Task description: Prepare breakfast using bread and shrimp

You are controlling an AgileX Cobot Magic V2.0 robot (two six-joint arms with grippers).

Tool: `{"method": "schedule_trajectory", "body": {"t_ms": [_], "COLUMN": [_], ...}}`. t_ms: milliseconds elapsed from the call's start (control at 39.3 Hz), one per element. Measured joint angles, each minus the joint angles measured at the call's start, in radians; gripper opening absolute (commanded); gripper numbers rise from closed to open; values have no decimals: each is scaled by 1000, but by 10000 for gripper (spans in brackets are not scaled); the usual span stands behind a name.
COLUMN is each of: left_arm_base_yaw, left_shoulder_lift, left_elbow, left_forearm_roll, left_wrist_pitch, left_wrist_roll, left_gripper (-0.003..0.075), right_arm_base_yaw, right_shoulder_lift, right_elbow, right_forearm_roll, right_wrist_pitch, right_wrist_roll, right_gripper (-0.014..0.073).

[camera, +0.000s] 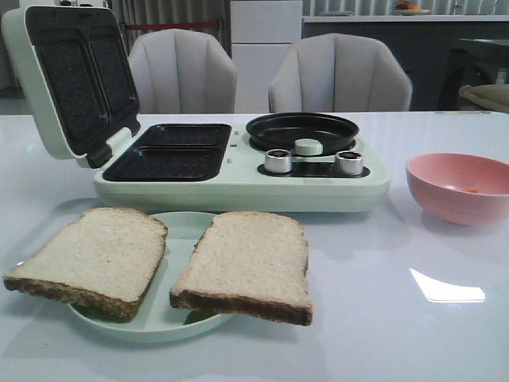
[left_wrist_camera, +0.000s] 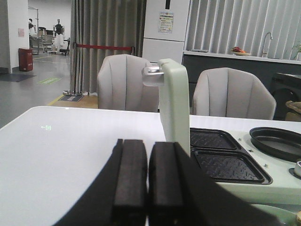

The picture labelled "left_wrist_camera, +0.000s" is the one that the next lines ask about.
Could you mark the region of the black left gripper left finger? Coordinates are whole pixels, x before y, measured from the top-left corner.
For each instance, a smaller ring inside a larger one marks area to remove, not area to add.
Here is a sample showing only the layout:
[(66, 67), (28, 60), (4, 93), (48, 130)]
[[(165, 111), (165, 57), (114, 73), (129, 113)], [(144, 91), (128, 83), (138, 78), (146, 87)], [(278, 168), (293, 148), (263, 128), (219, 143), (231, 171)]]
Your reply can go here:
[(147, 154), (141, 140), (119, 139), (92, 184), (58, 226), (143, 226)]

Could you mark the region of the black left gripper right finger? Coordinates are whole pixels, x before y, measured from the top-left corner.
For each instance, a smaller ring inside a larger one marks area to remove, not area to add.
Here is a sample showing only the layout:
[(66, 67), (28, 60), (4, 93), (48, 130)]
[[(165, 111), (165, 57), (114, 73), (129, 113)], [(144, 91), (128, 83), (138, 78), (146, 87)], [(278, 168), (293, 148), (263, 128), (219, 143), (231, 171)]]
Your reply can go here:
[(231, 194), (178, 143), (156, 142), (149, 163), (151, 226), (278, 226), (273, 215)]

